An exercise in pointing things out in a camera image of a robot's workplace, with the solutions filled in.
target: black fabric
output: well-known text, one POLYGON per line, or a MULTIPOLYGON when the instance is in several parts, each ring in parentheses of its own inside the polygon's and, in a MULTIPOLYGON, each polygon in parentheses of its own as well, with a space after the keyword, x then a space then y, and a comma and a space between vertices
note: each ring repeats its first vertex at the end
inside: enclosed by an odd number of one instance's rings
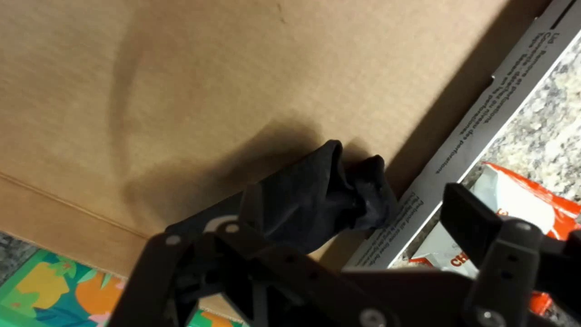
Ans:
POLYGON ((397 200, 384 174, 384 158, 367 158, 348 171, 342 152, 340 141, 328 141, 299 163, 170 230, 197 238, 210 220, 239 214, 242 223, 273 241, 311 252, 344 229, 389 223, 397 200))

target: brown cardboard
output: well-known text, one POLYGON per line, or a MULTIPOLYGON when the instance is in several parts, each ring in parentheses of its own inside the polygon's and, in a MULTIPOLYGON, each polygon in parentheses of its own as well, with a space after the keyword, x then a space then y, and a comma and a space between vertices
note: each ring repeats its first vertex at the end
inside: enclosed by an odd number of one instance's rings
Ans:
POLYGON ((0 229, 128 276, 328 138, 391 161, 509 2, 0 0, 0 229))

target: colorful patterned fabric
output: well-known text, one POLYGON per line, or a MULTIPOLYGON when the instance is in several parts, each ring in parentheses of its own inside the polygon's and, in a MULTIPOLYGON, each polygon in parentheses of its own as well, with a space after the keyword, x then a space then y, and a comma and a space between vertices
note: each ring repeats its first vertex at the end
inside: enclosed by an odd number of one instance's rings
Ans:
MULTIPOLYGON (((102 327, 108 323, 124 280, 64 256, 37 250, 0 285, 3 327, 102 327)), ((242 327, 199 310, 190 327, 242 327)))

